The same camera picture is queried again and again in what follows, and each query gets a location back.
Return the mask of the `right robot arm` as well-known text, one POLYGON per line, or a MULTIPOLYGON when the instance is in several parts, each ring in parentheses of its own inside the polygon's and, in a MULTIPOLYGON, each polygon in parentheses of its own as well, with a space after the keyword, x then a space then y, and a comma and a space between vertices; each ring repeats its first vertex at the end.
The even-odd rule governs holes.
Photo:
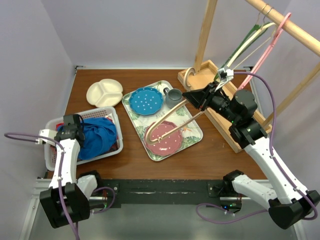
POLYGON ((253 117, 258 107, 254 95, 242 89, 229 98, 217 86, 217 82, 209 83, 182 95, 196 109, 211 108, 229 121, 233 140, 258 164, 272 185, 264 187, 235 170, 224 176, 223 192, 230 197, 239 193, 251 198, 268 211, 276 225, 286 230, 311 213, 320 202, 320 195, 307 189, 274 150, 270 136, 253 117))

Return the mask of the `blue tank top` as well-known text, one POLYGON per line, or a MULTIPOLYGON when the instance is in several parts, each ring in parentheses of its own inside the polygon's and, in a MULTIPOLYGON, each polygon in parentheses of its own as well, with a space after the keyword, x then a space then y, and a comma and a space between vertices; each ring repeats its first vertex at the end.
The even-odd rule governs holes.
POLYGON ((78 160, 91 160, 108 152, 117 141, 115 124, 105 117, 84 120, 84 145, 79 145, 78 160))

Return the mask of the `cream wooden hanger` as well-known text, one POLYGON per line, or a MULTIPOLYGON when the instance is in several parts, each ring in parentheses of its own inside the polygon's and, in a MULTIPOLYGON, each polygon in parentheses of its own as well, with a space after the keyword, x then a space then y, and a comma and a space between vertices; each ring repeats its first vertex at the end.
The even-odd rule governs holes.
POLYGON ((230 67, 258 38, 260 38, 269 28, 275 26, 274 22, 266 22, 263 17, 262 24, 259 24, 260 15, 263 10, 269 6, 267 3, 261 8, 258 13, 257 21, 251 30, 246 34, 243 40, 240 42, 239 46, 232 52, 232 54, 227 58, 227 60, 222 64, 221 68, 230 67))

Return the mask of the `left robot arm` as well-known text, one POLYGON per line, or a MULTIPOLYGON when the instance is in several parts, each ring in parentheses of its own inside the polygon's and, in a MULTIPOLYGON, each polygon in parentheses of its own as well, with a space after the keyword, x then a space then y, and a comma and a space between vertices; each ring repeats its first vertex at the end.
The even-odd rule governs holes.
POLYGON ((77 160, 84 146, 84 121, 79 114, 65 115, 60 130, 43 129, 39 143, 56 148, 54 174, 47 190, 40 193, 40 203, 53 228, 86 220, 90 216, 91 196, 99 196, 104 184, 97 173, 76 178, 77 160))

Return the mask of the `green velvet hanger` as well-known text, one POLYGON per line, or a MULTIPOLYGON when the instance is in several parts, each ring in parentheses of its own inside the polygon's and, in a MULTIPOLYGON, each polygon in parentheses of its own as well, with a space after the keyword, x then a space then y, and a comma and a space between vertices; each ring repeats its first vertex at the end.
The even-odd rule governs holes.
POLYGON ((239 67, 242 63, 244 63, 248 58, 250 58, 256 51, 258 51, 262 46, 264 46, 264 45, 272 38, 273 34, 275 33, 275 30, 276 30, 276 29, 274 28, 274 30, 271 32, 271 35, 270 35, 265 41, 263 41, 259 46, 257 46, 251 53, 249 53, 243 60, 241 60, 237 65, 235 65, 235 66, 232 68, 232 70, 235 70, 235 69, 236 69, 237 67, 239 67))

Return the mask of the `pink plastic hanger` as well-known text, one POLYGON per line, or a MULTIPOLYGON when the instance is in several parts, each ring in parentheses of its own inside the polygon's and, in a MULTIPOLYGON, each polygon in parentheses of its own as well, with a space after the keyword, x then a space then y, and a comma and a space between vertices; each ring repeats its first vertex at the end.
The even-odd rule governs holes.
MULTIPOLYGON (((286 23, 286 21, 291 17, 292 13, 288 12, 285 17, 284 20, 281 21, 281 23, 279 24, 279 26, 277 27, 277 29, 275 30, 273 36, 272 36, 272 40, 270 42, 270 44, 268 45, 268 47, 266 48, 266 50, 264 51, 264 53, 261 55, 260 59, 257 61, 257 63, 255 64, 255 66, 253 67, 253 69, 251 70, 252 74, 256 74, 257 71, 259 70, 259 68, 262 66, 262 64, 264 63, 264 61, 267 59, 268 55, 271 53, 271 51, 273 50, 274 46, 276 45, 280 35, 282 34, 283 30, 283 26, 286 23)), ((242 90, 249 82, 250 80, 253 78, 253 75, 247 75, 247 77, 243 80, 243 82, 240 84, 240 86, 237 88, 237 90, 242 90)))

